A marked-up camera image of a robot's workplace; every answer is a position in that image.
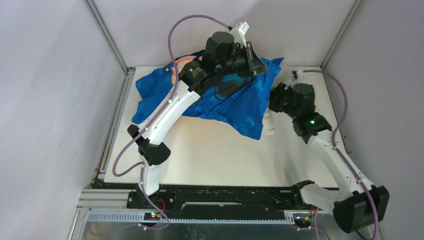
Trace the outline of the yellow and blue pillowcase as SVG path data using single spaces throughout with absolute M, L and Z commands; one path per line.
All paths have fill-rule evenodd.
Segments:
M 265 131 L 264 117 L 283 60 L 282 57 L 262 57 L 261 61 L 268 67 L 265 73 L 254 77 L 231 74 L 220 78 L 217 85 L 209 88 L 183 115 L 229 124 L 241 135 L 254 140 L 272 135 L 272 131 Z M 153 113 L 171 91 L 175 79 L 175 68 L 170 62 L 135 82 L 141 100 L 132 116 L 133 124 L 141 124 Z

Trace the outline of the white pillow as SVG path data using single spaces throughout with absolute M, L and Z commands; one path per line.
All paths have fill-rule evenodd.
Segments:
M 272 111 L 267 108 L 262 118 L 261 136 L 271 136 L 275 133 L 275 122 Z

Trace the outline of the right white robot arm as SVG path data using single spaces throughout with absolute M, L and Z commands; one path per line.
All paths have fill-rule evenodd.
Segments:
M 335 180 L 338 190 L 329 190 L 312 180 L 292 186 L 291 204 L 297 209 L 313 205 L 331 214 L 345 233 L 380 223 L 385 216 L 389 191 L 375 186 L 339 148 L 332 126 L 316 112 L 312 85 L 279 83 L 271 90 L 269 109 L 292 118 L 294 132 L 312 149 Z

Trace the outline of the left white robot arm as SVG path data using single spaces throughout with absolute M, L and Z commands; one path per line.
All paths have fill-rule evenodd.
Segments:
M 163 140 L 184 111 L 225 76 L 250 79 L 267 70 L 245 33 L 235 29 L 215 32 L 207 39 L 200 56 L 175 68 L 174 87 L 147 119 L 145 127 L 142 130 L 134 125 L 128 128 L 145 159 L 138 183 L 142 190 L 138 201 L 145 208 L 153 208 L 158 202 L 160 166 L 171 155 Z

